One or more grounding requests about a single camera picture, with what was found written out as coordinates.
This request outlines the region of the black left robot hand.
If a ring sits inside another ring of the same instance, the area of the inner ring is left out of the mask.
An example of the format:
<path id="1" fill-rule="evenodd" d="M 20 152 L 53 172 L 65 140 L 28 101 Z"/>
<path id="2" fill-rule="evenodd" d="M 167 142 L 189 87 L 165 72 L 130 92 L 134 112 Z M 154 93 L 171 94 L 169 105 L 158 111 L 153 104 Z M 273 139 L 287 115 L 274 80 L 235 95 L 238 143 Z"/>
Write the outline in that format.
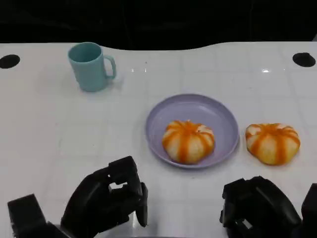
<path id="1" fill-rule="evenodd" d="M 142 227 L 148 224 L 148 189 L 138 176 L 132 156 L 109 163 L 87 175 L 67 203 L 60 225 L 74 238 L 97 234 L 129 221 L 136 213 Z"/>

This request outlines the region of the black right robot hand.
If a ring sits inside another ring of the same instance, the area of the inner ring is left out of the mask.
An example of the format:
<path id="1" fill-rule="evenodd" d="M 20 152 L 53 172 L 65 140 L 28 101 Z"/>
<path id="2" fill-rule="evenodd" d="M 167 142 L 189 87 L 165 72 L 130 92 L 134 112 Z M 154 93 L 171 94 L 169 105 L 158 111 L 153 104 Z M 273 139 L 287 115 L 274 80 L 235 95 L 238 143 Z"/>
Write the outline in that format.
<path id="1" fill-rule="evenodd" d="M 219 221 L 230 238 L 289 238 L 302 220 L 289 198 L 261 176 L 223 188 Z"/>

